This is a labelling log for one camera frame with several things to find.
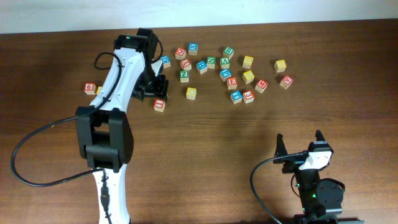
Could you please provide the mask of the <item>red A block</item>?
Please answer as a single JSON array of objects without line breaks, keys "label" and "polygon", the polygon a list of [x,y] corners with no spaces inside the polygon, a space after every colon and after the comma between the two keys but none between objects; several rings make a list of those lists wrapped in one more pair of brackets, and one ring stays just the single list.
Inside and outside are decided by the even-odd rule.
[{"label": "red A block", "polygon": [[281,79],[279,85],[283,88],[283,89],[288,89],[289,86],[291,86],[291,84],[294,82],[294,79],[288,75],[284,76],[283,79]]}]

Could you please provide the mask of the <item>red M block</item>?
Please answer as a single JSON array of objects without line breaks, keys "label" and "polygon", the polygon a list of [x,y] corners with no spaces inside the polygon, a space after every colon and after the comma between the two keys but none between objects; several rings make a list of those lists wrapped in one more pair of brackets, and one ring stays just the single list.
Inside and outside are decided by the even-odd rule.
[{"label": "red M block", "polygon": [[266,81],[259,80],[256,83],[255,90],[258,91],[259,93],[263,93],[264,90],[267,88],[267,86],[268,86],[268,83]]}]

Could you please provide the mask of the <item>red 6 block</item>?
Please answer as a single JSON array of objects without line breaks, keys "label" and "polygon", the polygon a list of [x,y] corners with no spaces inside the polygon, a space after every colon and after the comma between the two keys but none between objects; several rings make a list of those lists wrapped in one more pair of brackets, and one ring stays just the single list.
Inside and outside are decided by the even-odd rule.
[{"label": "red 6 block", "polygon": [[94,83],[85,83],[83,91],[87,95],[96,95],[97,86]]}]

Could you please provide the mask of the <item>blue T block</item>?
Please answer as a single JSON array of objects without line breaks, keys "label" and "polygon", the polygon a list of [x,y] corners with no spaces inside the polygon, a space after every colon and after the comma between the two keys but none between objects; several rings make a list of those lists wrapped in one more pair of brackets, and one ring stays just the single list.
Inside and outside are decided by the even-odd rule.
[{"label": "blue T block", "polygon": [[238,91],[234,91],[231,93],[230,99],[234,104],[237,104],[243,100],[243,96],[242,96],[241,92],[238,90]]}]

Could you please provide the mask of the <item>red O block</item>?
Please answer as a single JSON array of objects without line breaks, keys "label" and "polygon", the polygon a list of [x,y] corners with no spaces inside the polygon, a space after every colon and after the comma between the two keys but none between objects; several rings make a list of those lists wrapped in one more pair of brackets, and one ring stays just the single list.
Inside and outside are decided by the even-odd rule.
[{"label": "red O block", "polygon": [[186,50],[183,48],[177,48],[175,51],[175,58],[178,60],[184,60],[186,57]]}]

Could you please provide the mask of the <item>green R block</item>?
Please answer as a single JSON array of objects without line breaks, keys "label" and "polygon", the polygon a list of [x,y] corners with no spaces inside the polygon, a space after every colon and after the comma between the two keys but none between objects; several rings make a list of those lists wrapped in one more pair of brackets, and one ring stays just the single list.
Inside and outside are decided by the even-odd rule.
[{"label": "green R block", "polygon": [[231,47],[226,47],[223,51],[223,57],[231,59],[234,55],[234,49]]}]

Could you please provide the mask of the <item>red I block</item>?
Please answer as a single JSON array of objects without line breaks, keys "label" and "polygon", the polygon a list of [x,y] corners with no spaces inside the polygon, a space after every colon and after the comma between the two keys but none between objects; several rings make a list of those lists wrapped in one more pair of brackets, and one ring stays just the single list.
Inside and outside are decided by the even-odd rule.
[{"label": "red I block", "polygon": [[164,100],[156,99],[154,102],[154,110],[158,112],[164,112],[165,105],[166,103]]}]

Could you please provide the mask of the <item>blue X block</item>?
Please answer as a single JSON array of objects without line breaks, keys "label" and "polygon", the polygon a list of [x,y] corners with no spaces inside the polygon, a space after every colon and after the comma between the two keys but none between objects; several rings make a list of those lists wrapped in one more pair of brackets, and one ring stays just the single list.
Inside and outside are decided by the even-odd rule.
[{"label": "blue X block", "polygon": [[189,43],[188,54],[189,55],[197,55],[197,53],[198,53],[198,44],[197,43]]}]

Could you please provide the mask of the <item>red Y block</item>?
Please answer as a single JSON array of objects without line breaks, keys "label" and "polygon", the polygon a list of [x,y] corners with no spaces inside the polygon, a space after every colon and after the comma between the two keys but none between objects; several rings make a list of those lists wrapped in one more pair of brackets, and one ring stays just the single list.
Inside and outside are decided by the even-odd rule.
[{"label": "red Y block", "polygon": [[189,71],[192,69],[192,63],[189,61],[189,59],[181,60],[180,66],[183,71]]}]

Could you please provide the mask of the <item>yellow C block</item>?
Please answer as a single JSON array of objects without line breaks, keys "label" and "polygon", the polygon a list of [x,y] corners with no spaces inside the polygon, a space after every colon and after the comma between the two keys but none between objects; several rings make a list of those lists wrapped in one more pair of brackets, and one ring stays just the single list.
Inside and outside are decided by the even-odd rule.
[{"label": "yellow C block", "polygon": [[192,88],[192,87],[188,87],[187,88],[187,92],[186,92],[186,97],[189,100],[194,100],[196,98],[197,95],[197,89],[196,88]]}]

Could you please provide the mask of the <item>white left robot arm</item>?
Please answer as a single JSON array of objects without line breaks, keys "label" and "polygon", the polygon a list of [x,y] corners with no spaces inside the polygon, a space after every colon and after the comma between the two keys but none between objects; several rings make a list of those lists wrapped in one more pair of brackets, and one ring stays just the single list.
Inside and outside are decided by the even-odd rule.
[{"label": "white left robot arm", "polygon": [[119,35],[113,62],[99,95],[75,114],[80,155],[95,177],[100,223],[130,223],[125,176],[134,138],[127,119],[131,98],[168,98],[163,62],[155,56],[160,40],[151,29]]}]

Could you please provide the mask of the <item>yellow block far right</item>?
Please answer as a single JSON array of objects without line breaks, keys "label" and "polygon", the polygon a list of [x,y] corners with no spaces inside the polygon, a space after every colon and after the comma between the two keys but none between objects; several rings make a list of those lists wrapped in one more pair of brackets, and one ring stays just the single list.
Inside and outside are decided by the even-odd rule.
[{"label": "yellow block far right", "polygon": [[284,72],[287,68],[285,60],[277,60],[274,64],[274,69],[276,73]]}]

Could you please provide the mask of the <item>red E block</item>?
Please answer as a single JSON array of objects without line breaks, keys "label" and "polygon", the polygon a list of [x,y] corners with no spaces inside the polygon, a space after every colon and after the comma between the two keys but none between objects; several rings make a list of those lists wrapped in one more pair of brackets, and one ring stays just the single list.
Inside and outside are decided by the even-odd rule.
[{"label": "red E block", "polygon": [[238,82],[237,82],[237,79],[235,77],[227,78],[226,79],[226,84],[227,84],[227,88],[229,90],[237,89],[237,86],[238,86]]}]

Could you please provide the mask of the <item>green V block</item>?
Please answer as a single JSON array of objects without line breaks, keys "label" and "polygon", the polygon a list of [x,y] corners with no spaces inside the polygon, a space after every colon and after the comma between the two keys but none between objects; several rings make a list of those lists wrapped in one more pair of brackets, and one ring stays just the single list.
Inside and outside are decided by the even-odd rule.
[{"label": "green V block", "polygon": [[227,69],[230,67],[230,60],[228,57],[221,57],[220,58],[220,67],[221,69]]}]

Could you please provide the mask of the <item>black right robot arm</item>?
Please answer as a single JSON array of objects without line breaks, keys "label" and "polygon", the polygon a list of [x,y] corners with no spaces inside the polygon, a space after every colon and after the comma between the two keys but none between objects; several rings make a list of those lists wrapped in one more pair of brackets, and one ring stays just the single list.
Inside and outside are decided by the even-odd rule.
[{"label": "black right robot arm", "polygon": [[294,175],[302,204],[303,213],[294,216],[294,223],[364,223],[357,218],[338,219],[343,212],[345,185],[335,179],[320,178],[319,172],[329,166],[334,150],[321,131],[316,131],[315,137],[306,151],[289,154],[283,135],[277,135],[275,163],[283,165],[284,174]]}]

